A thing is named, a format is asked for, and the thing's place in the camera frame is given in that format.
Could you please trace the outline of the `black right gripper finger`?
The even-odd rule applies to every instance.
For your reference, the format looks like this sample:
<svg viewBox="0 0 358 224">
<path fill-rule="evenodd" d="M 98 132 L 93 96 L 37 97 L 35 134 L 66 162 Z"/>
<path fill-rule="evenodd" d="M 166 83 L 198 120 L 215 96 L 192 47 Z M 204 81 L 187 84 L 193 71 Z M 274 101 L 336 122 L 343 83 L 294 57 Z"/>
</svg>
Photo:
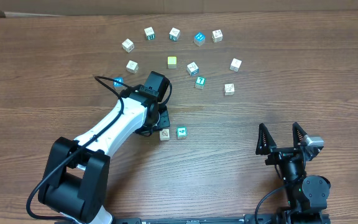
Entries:
<svg viewBox="0 0 358 224">
<path fill-rule="evenodd" d="M 256 155 L 269 155 L 276 150 L 277 145 L 264 123 L 259 124 L 259 135 L 255 150 Z"/>
<path fill-rule="evenodd" d="M 297 123 L 294 122 L 292 124 L 292 132 L 293 132 L 293 147 L 298 147 L 304 136 L 307 135 L 307 132 L 303 130 L 303 128 Z"/>
</svg>

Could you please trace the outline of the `leaf drawing wooden block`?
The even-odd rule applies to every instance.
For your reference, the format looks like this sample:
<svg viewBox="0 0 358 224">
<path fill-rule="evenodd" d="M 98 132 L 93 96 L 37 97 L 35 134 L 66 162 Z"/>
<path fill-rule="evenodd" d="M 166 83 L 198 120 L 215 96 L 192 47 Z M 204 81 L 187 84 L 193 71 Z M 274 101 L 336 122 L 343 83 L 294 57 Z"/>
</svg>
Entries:
<svg viewBox="0 0 358 224">
<path fill-rule="evenodd" d="M 170 130 L 169 129 L 162 129 L 160 131 L 160 140 L 161 141 L 168 141 L 170 139 Z"/>
</svg>

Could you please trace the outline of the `green 4 wooden block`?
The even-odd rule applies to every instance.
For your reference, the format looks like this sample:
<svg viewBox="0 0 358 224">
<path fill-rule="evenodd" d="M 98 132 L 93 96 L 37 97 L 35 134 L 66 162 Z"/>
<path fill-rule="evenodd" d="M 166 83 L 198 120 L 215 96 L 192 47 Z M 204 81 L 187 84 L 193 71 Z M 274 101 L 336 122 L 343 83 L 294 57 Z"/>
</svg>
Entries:
<svg viewBox="0 0 358 224">
<path fill-rule="evenodd" d="M 178 139 L 186 139 L 188 135 L 186 127 L 177 127 L 177 138 Z"/>
</svg>

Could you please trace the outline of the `green 7 wooden block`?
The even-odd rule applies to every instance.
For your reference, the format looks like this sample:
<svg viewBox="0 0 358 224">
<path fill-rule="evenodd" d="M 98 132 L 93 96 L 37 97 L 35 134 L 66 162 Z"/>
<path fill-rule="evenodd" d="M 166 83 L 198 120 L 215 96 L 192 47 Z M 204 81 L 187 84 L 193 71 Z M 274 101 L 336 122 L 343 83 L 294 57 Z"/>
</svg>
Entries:
<svg viewBox="0 0 358 224">
<path fill-rule="evenodd" d="M 197 77 L 195 81 L 195 87 L 198 89 L 203 89 L 206 83 L 206 79 L 204 77 Z"/>
</svg>

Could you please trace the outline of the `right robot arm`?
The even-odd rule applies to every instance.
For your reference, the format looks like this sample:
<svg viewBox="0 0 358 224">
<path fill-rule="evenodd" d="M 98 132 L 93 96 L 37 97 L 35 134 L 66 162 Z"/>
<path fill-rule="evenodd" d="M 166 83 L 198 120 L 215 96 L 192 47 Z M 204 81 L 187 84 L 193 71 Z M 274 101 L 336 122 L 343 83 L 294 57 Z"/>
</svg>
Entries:
<svg viewBox="0 0 358 224">
<path fill-rule="evenodd" d="M 324 140 L 320 136 L 309 135 L 297 123 L 292 124 L 293 146 L 278 147 L 267 127 L 259 124 L 259 135 L 255 153 L 267 156 L 265 164 L 274 166 L 283 185 L 265 195 L 257 204 L 254 222 L 261 223 L 329 223 L 327 199 L 331 188 L 330 181 L 320 175 L 307 175 L 306 163 L 312 161 L 323 149 Z M 288 205 L 280 207 L 272 215 L 259 215 L 263 202 L 270 196 L 284 190 Z"/>
</svg>

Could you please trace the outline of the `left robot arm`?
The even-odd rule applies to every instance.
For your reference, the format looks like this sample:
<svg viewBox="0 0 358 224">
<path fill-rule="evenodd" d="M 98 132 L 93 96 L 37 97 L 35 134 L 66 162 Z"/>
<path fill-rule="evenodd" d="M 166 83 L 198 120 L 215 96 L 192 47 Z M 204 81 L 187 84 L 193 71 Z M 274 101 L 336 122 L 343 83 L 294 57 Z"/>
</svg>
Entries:
<svg viewBox="0 0 358 224">
<path fill-rule="evenodd" d="M 124 85 L 114 92 L 115 107 L 98 124 L 73 140 L 60 137 L 50 150 L 42 180 L 30 193 L 32 199 L 58 212 L 56 223 L 114 223 L 104 207 L 110 160 L 131 134 L 151 136 L 170 126 L 167 102 L 172 94 L 170 80 L 152 71 L 143 85 Z"/>
</svg>

